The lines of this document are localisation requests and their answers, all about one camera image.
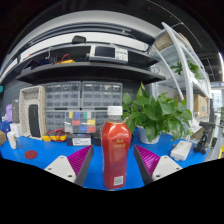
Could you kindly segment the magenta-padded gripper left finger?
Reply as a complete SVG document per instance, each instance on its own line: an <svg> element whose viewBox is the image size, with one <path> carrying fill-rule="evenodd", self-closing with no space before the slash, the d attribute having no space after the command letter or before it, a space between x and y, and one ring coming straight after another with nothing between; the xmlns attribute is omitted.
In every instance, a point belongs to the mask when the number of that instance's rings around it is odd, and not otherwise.
<svg viewBox="0 0 224 224"><path fill-rule="evenodd" d="M93 155L93 146L89 145L68 157L60 155L45 168L45 171L82 186Z"/></svg>

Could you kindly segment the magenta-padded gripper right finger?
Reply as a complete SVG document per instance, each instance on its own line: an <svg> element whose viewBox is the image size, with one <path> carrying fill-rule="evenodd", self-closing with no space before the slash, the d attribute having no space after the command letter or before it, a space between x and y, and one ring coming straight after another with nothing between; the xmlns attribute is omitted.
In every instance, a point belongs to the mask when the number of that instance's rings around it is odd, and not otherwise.
<svg viewBox="0 0 224 224"><path fill-rule="evenodd" d="M181 170L169 156L158 156L139 145L134 146L134 156L145 185Z"/></svg>

